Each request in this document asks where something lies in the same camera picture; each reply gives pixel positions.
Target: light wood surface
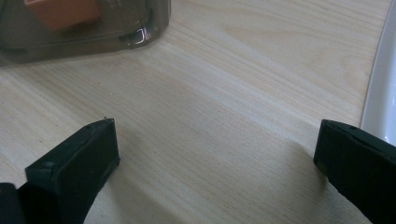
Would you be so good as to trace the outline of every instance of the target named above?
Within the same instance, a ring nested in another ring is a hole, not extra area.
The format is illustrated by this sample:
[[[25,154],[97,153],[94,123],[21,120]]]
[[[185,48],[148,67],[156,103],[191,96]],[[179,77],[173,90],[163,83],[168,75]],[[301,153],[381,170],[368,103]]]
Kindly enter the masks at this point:
[[[173,0],[133,51],[0,68],[0,181],[116,121],[120,167],[86,223],[369,223],[312,162],[360,125],[390,0]]]

